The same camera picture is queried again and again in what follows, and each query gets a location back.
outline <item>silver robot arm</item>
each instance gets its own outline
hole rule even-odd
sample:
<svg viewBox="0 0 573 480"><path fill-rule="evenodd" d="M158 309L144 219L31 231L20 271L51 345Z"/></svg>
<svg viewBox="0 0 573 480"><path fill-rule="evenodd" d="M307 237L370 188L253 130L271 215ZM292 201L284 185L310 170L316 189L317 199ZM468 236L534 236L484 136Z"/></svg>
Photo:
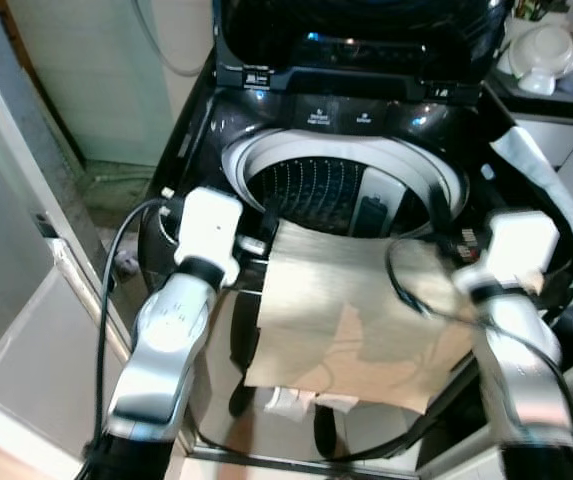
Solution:
<svg viewBox="0 0 573 480"><path fill-rule="evenodd" d="M132 355L108 408L87 478L163 478L193 384L193 363L208 336L220 288L239 274L232 256L241 203L197 188L184 202L176 271L143 305Z"/></svg>
<svg viewBox="0 0 573 480"><path fill-rule="evenodd" d="M541 212L496 215L490 227L488 250L453 280L475 301L480 321L491 327L475 334L473 352L506 477L573 479L573 406L550 366L518 341L560 360L555 335L524 291L548 267L559 234Z"/></svg>

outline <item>washing machine lid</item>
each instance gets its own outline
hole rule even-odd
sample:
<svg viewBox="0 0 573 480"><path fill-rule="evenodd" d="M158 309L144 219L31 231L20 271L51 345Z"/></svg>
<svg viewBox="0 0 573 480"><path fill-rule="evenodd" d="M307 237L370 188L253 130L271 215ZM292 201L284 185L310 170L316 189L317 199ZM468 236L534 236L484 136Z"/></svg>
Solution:
<svg viewBox="0 0 573 480"><path fill-rule="evenodd" d="M246 65L314 66L479 83L512 0L221 0Z"/></svg>

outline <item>white fabric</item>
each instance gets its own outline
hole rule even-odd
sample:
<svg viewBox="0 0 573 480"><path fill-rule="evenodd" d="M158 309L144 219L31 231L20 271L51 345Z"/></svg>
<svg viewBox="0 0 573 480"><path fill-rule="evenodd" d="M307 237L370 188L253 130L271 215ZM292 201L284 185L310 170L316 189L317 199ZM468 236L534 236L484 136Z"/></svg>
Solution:
<svg viewBox="0 0 573 480"><path fill-rule="evenodd" d="M275 387L273 396L264 406L264 411L281 415L294 422L301 422L308 413L311 403L347 414L359 403L359 398L332 393L320 393L317 395L306 390Z"/></svg>
<svg viewBox="0 0 573 480"><path fill-rule="evenodd" d="M490 145L495 153L548 194L573 232L573 199L530 134L521 127L512 127Z"/></svg>

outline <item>top-load washing machine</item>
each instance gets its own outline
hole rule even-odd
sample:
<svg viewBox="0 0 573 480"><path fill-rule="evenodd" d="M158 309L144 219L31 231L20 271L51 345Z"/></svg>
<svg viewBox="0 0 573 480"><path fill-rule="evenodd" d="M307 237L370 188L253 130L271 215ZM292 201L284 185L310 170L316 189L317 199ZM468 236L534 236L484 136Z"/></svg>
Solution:
<svg viewBox="0 0 573 480"><path fill-rule="evenodd" d="M511 8L508 0L215 0L215 48L151 194L229 192L246 205L241 232L254 238L268 210L362 238L426 226L461 232L497 209L543 210L561 233L538 298L552 317L573 295L573 203L483 82ZM150 289L174 268L179 217L149 212L142 224ZM375 404L311 409L301 422L265 412L270 392L243 386L261 334L265 265L242 267L199 362L186 435L202 452L291 463L377 458L407 450L440 422L458 423L462 438L483 425L471 359L425 415Z"/></svg>

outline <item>black cable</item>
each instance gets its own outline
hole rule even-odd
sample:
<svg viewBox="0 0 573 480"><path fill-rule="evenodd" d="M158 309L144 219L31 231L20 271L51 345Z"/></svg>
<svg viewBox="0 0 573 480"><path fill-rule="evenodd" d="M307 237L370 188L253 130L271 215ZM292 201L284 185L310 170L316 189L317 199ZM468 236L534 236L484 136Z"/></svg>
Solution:
<svg viewBox="0 0 573 480"><path fill-rule="evenodd" d="M532 343L528 342L527 340L524 340L523 338L517 335L513 335L512 333L504 330L501 327L498 327L497 325L472 323L462 318L451 315L449 313L440 312L438 310L435 310L434 308L432 308L430 305L423 302L419 298L417 298L413 293L405 290L397 280L397 277L395 276L395 272L393 271L393 266L391 263L391 254L393 248L398 243L398 241L399 240L395 240L391 242L391 244L386 249L385 265L386 265L386 272L388 273L391 285L395 290L395 293L397 293L397 295L399 296L400 300L404 302L406 305L408 305L410 308L421 314L422 316L427 316L427 314L434 315L436 317L441 317L442 319L450 322L466 324L467 326L471 328L476 328L478 330L483 330L483 331L491 330L522 344L524 347L526 347L527 350L529 350L531 353L537 356L542 362L544 362L546 366L550 369L550 371L553 373L555 381L557 382L557 385L562 393L562 396L564 397L564 401L567 404L573 428L573 398L570 389L568 388L568 384L564 379L564 374L561 372L557 364L548 355L546 355L546 353L541 351L538 347L536 347Z"/></svg>
<svg viewBox="0 0 573 480"><path fill-rule="evenodd" d="M166 68L168 68L171 72L173 72L176 75L179 75L180 77L191 78L191 77L196 77L197 75L199 75L199 72L202 71L202 65L200 65L197 68L190 69L190 70L182 70L181 68L177 68L175 65L173 65L170 62L170 60L168 60L166 55L164 55L164 52L162 52L162 49L159 48L159 45L155 41L155 37L153 36L152 32L150 31L150 28L148 28L148 24L146 23L146 19L144 18L144 14L142 13L141 6L139 5L139 0L131 0L131 4L132 4L133 10L135 12L135 17L137 17L137 21L139 22L139 26L142 28L142 31L144 32L144 36L146 37L146 40L150 44L150 46L153 49L153 51L155 52L155 54L159 57L161 62L164 64L164 66L166 66Z"/></svg>
<svg viewBox="0 0 573 480"><path fill-rule="evenodd" d="M112 279L113 265L115 263L115 255L117 248L122 241L126 230L133 222L133 220L145 210L151 207L161 207L167 202L165 198L153 198L137 205L126 216L121 226L117 230L115 237L108 250L106 257L106 264L104 265L104 275L102 277L102 290L101 290L101 310L99 316L99 337L97 340L97 361L95 365L95 426L93 429L93 439L87 447L86 460L82 465L81 470L75 477L75 480L83 480L90 472L92 463L92 452L99 447L102 436L103 427L103 411L104 411L104 356L106 352L106 323L108 319L108 298L110 296L110 287Z"/></svg>

